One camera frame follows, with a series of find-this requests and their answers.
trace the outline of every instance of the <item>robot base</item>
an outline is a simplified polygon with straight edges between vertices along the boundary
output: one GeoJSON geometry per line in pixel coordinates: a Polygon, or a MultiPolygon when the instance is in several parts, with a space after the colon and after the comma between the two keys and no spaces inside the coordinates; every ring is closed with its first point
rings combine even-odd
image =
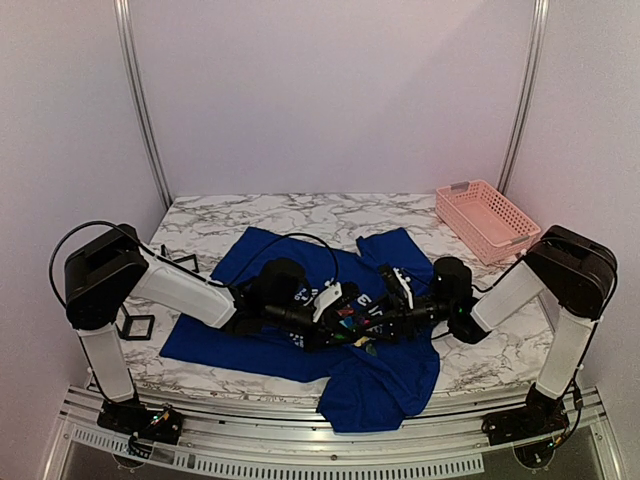
{"type": "Polygon", "coordinates": [[[102,404],[98,426],[117,433],[133,435],[152,442],[177,445],[182,433],[182,414],[166,406],[163,410],[148,410],[135,400],[102,404]]]}
{"type": "Polygon", "coordinates": [[[548,417],[529,406],[490,413],[484,417],[482,431],[487,434],[489,445],[494,446],[557,432],[568,424],[564,403],[560,402],[548,417]]]}

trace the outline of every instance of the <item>metal frame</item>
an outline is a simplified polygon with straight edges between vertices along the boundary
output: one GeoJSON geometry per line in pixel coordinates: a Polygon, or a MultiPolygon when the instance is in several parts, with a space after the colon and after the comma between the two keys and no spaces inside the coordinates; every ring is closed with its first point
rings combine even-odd
{"type": "MultiPolygon", "coordinates": [[[[483,453],[513,445],[489,446],[480,429],[482,417],[522,405],[527,390],[521,386],[453,397],[436,394],[421,415],[405,420],[395,432],[378,435],[336,435],[311,405],[193,400],[145,390],[141,399],[152,406],[171,402],[185,414],[179,444],[156,445],[150,463],[159,466],[216,478],[411,480],[480,473],[483,453]]],[[[565,405],[572,406],[571,395],[565,405]]],[[[591,429],[604,478],[624,478],[595,388],[585,389],[584,405],[580,428],[591,429]]],[[[72,441],[127,456],[124,437],[96,426],[101,406],[98,393],[69,389],[44,479],[60,478],[72,441]]],[[[568,414],[574,421],[576,412],[569,408],[568,414]]]]}
{"type": "Polygon", "coordinates": [[[120,45],[122,46],[122,55],[124,57],[124,65],[127,70],[129,79],[129,87],[131,88],[131,97],[136,109],[142,140],[147,152],[147,159],[151,167],[151,174],[155,181],[158,195],[165,209],[169,209],[173,203],[167,177],[164,173],[158,146],[153,134],[151,126],[151,116],[147,107],[147,101],[142,88],[142,78],[140,75],[140,66],[136,55],[135,42],[133,41],[133,27],[131,26],[131,14],[129,12],[129,0],[114,0],[116,21],[118,24],[118,33],[120,34],[120,45]]]}
{"type": "Polygon", "coordinates": [[[527,56],[527,65],[520,91],[520,100],[518,102],[518,111],[516,113],[509,146],[500,171],[497,190],[503,195],[507,194],[509,183],[513,175],[513,168],[516,164],[518,151],[524,134],[524,127],[527,123],[529,115],[529,107],[533,98],[533,90],[538,73],[538,65],[540,64],[540,56],[542,54],[542,43],[544,40],[544,32],[547,25],[547,14],[549,11],[549,0],[536,0],[533,9],[533,25],[531,27],[531,40],[529,42],[529,54],[527,56]]]}
{"type": "MultiPolygon", "coordinates": [[[[143,143],[147,152],[151,173],[158,189],[158,194],[160,195],[163,205],[168,209],[173,203],[173,198],[160,160],[158,146],[156,144],[151,125],[151,116],[149,114],[149,109],[144,95],[140,66],[133,38],[129,0],[114,0],[114,3],[118,32],[120,34],[120,43],[122,45],[122,55],[124,57],[127,76],[129,78],[129,86],[131,88],[133,103],[136,108],[138,123],[140,124],[140,131],[142,132],[143,143]]],[[[538,65],[542,54],[542,43],[547,23],[548,10],[549,0],[535,0],[531,39],[529,41],[529,53],[527,56],[524,81],[522,83],[520,99],[518,101],[518,110],[511,130],[509,145],[507,147],[506,156],[500,171],[500,177],[497,185],[497,190],[503,195],[506,195],[507,189],[509,188],[516,158],[518,156],[518,150],[520,149],[520,144],[522,142],[527,116],[529,114],[529,107],[533,97],[538,65]]]]}

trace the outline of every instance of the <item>black square bracket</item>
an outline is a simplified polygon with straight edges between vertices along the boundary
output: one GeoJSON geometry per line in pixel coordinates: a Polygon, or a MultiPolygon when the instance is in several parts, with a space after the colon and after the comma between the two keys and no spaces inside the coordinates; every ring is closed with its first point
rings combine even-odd
{"type": "Polygon", "coordinates": [[[193,267],[191,268],[191,271],[194,273],[200,273],[200,266],[198,265],[198,257],[196,256],[195,253],[173,260],[171,258],[171,255],[169,254],[169,250],[167,249],[167,246],[163,244],[160,246],[160,254],[163,257],[166,257],[169,260],[171,260],[173,263],[193,262],[193,267]]]}
{"type": "Polygon", "coordinates": [[[151,332],[153,332],[153,324],[156,321],[155,315],[129,315],[129,312],[123,305],[121,307],[122,313],[124,313],[124,324],[122,325],[122,330],[118,329],[118,336],[122,340],[127,340],[130,342],[144,342],[147,340],[151,340],[151,332]],[[134,322],[149,322],[147,326],[147,331],[143,335],[132,335],[131,328],[133,327],[134,322]]]}

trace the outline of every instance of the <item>black mount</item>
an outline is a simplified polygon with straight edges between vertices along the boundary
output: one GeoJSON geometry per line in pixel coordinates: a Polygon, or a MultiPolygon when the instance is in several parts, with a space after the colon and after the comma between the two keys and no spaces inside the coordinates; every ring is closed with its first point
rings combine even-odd
{"type": "Polygon", "coordinates": [[[129,342],[143,342],[151,340],[151,332],[153,332],[153,325],[156,322],[155,315],[131,315],[124,304],[120,307],[120,310],[124,315],[122,330],[118,328],[118,336],[121,340],[127,340],[129,342]],[[148,322],[147,330],[143,335],[131,334],[131,328],[135,322],[148,322]]]}
{"type": "Polygon", "coordinates": [[[125,435],[177,445],[182,432],[183,416],[171,406],[148,409],[135,398],[121,403],[104,401],[98,415],[98,426],[125,435]]]}
{"type": "Polygon", "coordinates": [[[552,400],[538,392],[533,384],[525,406],[486,415],[482,431],[494,446],[563,430],[568,424],[562,398],[552,400]]]}

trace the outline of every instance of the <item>metal pole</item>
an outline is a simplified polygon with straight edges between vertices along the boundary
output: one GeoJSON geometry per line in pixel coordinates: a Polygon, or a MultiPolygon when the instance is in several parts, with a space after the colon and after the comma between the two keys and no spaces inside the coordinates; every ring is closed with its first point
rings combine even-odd
{"type": "Polygon", "coordinates": [[[520,92],[520,100],[518,102],[518,112],[511,131],[509,146],[500,172],[497,189],[503,195],[507,194],[509,182],[513,175],[513,169],[518,157],[518,150],[522,142],[524,127],[529,114],[529,107],[533,97],[536,75],[538,73],[538,65],[542,54],[542,43],[544,39],[544,31],[547,24],[547,13],[549,10],[548,0],[536,0],[533,10],[533,25],[531,27],[531,40],[529,43],[529,55],[527,57],[527,66],[522,83],[522,91],[520,92]]]}
{"type": "Polygon", "coordinates": [[[131,26],[131,15],[129,11],[128,0],[114,0],[116,10],[116,22],[118,24],[118,33],[120,34],[120,45],[122,46],[122,55],[124,65],[129,79],[129,87],[131,88],[131,97],[136,109],[140,132],[142,133],[142,141],[147,152],[147,159],[151,167],[151,174],[158,189],[158,195],[164,205],[168,209],[173,203],[167,177],[160,161],[158,146],[153,135],[151,125],[151,116],[147,108],[144,90],[142,88],[142,79],[140,76],[140,67],[136,55],[135,43],[133,41],[133,28],[131,26]]]}

